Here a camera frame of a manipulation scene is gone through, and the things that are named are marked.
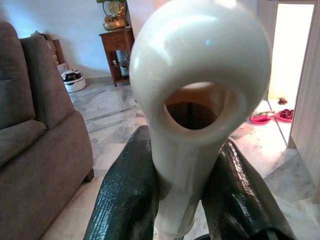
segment marble floor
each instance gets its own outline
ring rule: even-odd
[[[129,84],[114,87],[110,80],[89,81],[84,90],[71,93],[70,97],[89,132],[95,179],[80,186],[42,240],[83,239],[103,177],[132,132],[146,125]],[[269,109],[266,101],[257,108]],[[245,122],[231,138],[265,180],[297,239],[320,240],[320,205],[311,201],[314,186],[299,153],[286,147],[277,123],[272,120],[256,126]],[[205,214],[199,204],[194,227],[184,239],[193,240],[207,233]]]

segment sofa cushion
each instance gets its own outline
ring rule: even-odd
[[[0,20],[0,130],[35,117],[27,64],[15,29]]]
[[[46,126],[35,120],[0,130],[0,167],[30,146],[45,131]]]
[[[36,35],[20,41],[28,68],[35,120],[53,129],[73,113],[74,106],[45,38]]]

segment white wall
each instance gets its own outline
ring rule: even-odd
[[[147,19],[154,13],[154,2],[156,0],[126,0],[130,11],[132,28],[136,37]],[[157,2],[169,2],[170,0],[157,0]],[[257,15],[258,0],[236,0],[244,7]]]
[[[110,76],[99,34],[104,13],[95,0],[0,0],[0,18],[10,22],[20,38],[38,30],[60,40],[65,61],[86,78]]]
[[[130,12],[132,30],[136,38],[147,19],[154,12],[153,0],[126,0]]]

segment sofa backrest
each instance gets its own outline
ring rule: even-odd
[[[58,125],[74,106],[42,35],[20,39],[28,69],[35,120],[47,129]]]
[[[0,20],[0,130],[35,117],[24,51],[17,32]]]

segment doorway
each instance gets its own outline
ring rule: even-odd
[[[280,132],[289,144],[297,95],[316,1],[261,0],[259,16],[271,43],[270,108],[281,113]]]

